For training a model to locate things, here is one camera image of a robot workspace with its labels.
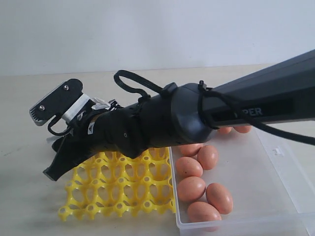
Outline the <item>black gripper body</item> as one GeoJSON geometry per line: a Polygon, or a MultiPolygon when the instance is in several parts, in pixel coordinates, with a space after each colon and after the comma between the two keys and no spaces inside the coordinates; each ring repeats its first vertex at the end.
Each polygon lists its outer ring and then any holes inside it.
{"type": "Polygon", "coordinates": [[[101,151],[118,151],[136,158],[150,147],[149,108],[148,103],[140,103],[92,113],[61,139],[80,142],[84,161],[101,151]]]}

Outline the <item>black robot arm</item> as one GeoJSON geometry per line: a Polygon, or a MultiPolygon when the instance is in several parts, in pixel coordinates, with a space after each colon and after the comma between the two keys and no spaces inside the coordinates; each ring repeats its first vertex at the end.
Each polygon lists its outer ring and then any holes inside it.
{"type": "Polygon", "coordinates": [[[315,118],[315,53],[309,51],[216,88],[204,81],[159,87],[126,70],[114,75],[123,90],[139,94],[127,107],[113,101],[109,108],[77,90],[75,99],[64,87],[54,90],[45,109],[60,109],[67,129],[58,134],[56,152],[44,174],[53,181],[102,151],[136,158],[149,148],[204,143],[221,127],[251,125],[288,140],[313,145],[313,137],[282,131],[273,123],[315,118]]]}

